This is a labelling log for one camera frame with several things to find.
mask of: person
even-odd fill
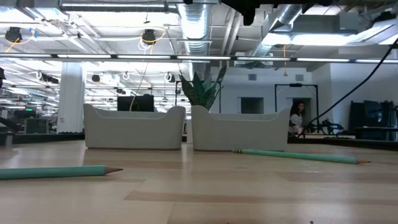
[[[300,134],[303,131],[302,115],[305,112],[305,105],[302,101],[295,101],[290,109],[289,131]]]

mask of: wooden table surface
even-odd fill
[[[0,149],[0,167],[106,164],[99,177],[0,181],[2,224],[398,223],[398,153],[289,144],[351,165],[232,152],[86,149],[83,141]]]

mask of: white column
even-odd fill
[[[57,133],[83,131],[86,71],[79,62],[63,62]]]

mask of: black frame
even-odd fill
[[[289,87],[294,87],[294,88],[297,88],[297,87],[300,87],[300,88],[301,88],[301,87],[303,87],[303,86],[313,86],[313,87],[315,87],[315,98],[316,98],[315,101],[316,101],[316,103],[317,103],[317,127],[319,127],[319,104],[318,104],[319,98],[318,98],[318,85],[301,84],[301,83],[275,84],[275,86],[274,86],[275,112],[278,112],[278,101],[277,101],[278,96],[277,96],[277,92],[276,92],[278,86],[289,86]]]
[[[177,105],[177,88],[178,88],[178,84],[180,82],[181,81],[175,81],[175,105]],[[218,81],[217,84],[218,84],[218,86],[220,88],[220,93],[218,94],[218,96],[219,96],[219,98],[218,98],[218,112],[221,113],[221,92],[223,90],[222,90],[222,87],[221,87],[221,82]]]

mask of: dark hair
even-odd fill
[[[299,115],[300,116],[300,112],[299,112],[299,105],[300,104],[304,104],[305,105],[305,103],[303,102],[303,101],[301,101],[301,100],[297,100],[297,101],[295,101],[294,103],[293,103],[293,105],[292,105],[292,107],[291,107],[291,109],[290,109],[290,115],[292,116],[293,114],[297,114],[297,115]]]

